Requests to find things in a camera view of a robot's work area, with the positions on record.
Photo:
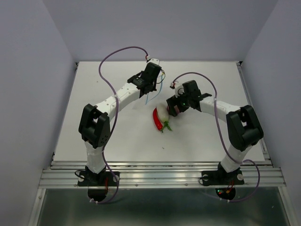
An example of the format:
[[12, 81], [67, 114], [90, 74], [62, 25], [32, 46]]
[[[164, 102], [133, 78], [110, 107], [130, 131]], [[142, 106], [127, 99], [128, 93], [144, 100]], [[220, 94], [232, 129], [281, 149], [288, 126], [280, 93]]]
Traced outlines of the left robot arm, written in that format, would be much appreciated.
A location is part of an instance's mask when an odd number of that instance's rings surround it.
[[155, 91], [161, 70], [159, 60], [151, 59], [146, 63], [143, 71], [130, 77], [118, 91], [102, 75], [100, 76], [110, 86], [113, 95], [96, 105], [86, 105], [79, 123], [79, 133], [87, 150], [88, 180], [93, 185], [98, 186], [104, 182], [105, 174], [102, 171], [106, 164], [103, 148], [111, 137], [111, 130], [116, 125], [115, 121], [111, 127], [111, 120], [117, 119], [118, 113], [133, 101]]

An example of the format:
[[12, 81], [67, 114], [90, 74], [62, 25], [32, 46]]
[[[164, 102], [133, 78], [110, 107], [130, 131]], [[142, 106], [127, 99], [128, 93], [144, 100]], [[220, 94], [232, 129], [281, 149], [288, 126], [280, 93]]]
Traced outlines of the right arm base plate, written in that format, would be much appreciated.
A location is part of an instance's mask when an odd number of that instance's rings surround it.
[[202, 171], [200, 181], [204, 186], [227, 186], [244, 185], [244, 177], [240, 170], [234, 172], [223, 172], [221, 170]]

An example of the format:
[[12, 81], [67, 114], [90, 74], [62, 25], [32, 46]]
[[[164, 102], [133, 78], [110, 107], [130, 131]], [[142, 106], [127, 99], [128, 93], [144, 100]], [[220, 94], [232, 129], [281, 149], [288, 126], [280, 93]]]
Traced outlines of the clear zip top bag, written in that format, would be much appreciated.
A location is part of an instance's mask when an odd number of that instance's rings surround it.
[[163, 89], [163, 81], [166, 77], [166, 73], [165, 71], [162, 69], [159, 77], [158, 77], [158, 81], [156, 82], [156, 87], [155, 90], [152, 91], [151, 93], [147, 94], [146, 99], [145, 99], [145, 105], [147, 105], [151, 100], [155, 99], [162, 91]]

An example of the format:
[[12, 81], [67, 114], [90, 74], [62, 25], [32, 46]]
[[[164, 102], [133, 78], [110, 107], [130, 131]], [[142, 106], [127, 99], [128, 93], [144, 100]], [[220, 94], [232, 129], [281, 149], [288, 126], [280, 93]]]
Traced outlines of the purple onion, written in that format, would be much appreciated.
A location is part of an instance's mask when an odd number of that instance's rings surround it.
[[181, 113], [181, 111], [179, 110], [178, 106], [174, 106], [174, 110], [173, 111], [175, 112], [175, 114], [172, 114], [172, 110], [170, 110], [169, 106], [167, 106], [166, 109], [167, 109], [168, 114], [171, 115], [171, 116], [173, 116], [173, 117], [175, 117], [175, 116], [177, 116], [177, 115], [179, 115]]

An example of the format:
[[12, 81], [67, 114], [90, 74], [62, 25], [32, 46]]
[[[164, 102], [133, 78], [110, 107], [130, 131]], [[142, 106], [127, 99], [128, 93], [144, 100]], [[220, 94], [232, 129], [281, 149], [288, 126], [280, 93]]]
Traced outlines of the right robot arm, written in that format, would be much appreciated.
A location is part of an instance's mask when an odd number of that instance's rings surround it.
[[227, 124], [230, 146], [212, 178], [222, 184], [228, 183], [238, 173], [248, 151], [264, 136], [255, 110], [250, 105], [231, 105], [218, 101], [216, 96], [202, 94], [195, 80], [185, 83], [174, 81], [170, 88], [174, 90], [174, 95], [166, 102], [173, 117], [192, 108], [214, 116], [217, 126], [220, 120]]

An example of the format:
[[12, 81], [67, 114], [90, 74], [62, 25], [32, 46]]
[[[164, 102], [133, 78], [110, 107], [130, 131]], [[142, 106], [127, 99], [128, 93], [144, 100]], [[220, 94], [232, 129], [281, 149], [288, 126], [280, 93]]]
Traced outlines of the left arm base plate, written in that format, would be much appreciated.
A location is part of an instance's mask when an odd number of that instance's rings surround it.
[[109, 171], [94, 175], [87, 171], [78, 170], [75, 174], [78, 178], [77, 186], [80, 187], [110, 187], [117, 185], [115, 177]]

